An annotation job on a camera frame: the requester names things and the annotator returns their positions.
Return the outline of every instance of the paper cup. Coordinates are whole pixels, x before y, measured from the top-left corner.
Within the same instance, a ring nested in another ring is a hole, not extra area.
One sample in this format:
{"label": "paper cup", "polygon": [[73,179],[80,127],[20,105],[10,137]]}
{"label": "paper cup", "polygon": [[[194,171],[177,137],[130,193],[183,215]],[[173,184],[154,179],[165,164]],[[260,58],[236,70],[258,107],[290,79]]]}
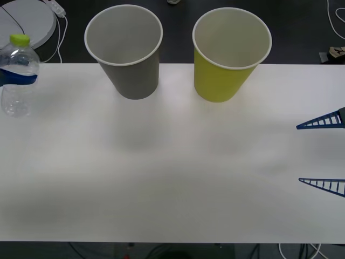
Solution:
{"label": "paper cup", "polygon": [[266,24],[238,8],[207,12],[195,24],[192,37],[195,89],[217,103],[234,96],[272,47]]}
{"label": "paper cup", "polygon": [[158,85],[158,48],[163,27],[157,16],[137,5],[117,5],[89,22],[84,42],[121,95],[143,99]]}

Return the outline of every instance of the gray paper cup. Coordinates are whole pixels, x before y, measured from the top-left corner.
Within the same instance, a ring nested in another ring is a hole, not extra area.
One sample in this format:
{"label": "gray paper cup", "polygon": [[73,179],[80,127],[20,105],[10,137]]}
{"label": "gray paper cup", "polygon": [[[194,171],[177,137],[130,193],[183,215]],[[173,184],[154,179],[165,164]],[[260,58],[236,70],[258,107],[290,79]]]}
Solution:
{"label": "gray paper cup", "polygon": [[101,65],[121,95],[143,99],[158,85],[158,48],[163,27],[157,16],[137,5],[101,11],[84,34],[87,51]]}

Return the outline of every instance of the yellow paper cup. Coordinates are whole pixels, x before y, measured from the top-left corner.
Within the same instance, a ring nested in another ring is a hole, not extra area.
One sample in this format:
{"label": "yellow paper cup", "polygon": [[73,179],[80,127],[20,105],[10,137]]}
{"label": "yellow paper cup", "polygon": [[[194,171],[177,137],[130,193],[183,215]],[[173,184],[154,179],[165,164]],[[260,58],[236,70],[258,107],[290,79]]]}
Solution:
{"label": "yellow paper cup", "polygon": [[270,53],[267,25],[251,12],[219,8],[205,13],[193,29],[194,86],[216,103],[227,101]]}

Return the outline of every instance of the green bottle cap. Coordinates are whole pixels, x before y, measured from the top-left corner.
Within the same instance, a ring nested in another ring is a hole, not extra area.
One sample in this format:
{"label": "green bottle cap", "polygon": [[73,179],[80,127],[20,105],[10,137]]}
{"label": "green bottle cap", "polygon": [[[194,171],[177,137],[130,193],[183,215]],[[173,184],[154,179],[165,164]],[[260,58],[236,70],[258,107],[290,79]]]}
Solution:
{"label": "green bottle cap", "polygon": [[30,37],[26,34],[11,34],[10,43],[18,47],[27,47],[30,43]]}

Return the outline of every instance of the plastic water bottle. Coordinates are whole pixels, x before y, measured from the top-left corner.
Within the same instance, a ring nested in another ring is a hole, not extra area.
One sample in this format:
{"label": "plastic water bottle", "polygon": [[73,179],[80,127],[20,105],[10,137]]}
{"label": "plastic water bottle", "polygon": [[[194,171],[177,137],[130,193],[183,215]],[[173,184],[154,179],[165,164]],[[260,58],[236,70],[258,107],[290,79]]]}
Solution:
{"label": "plastic water bottle", "polygon": [[11,35],[10,43],[0,51],[0,70],[11,79],[3,85],[1,108],[12,117],[30,114],[39,57],[29,43],[28,35]]}

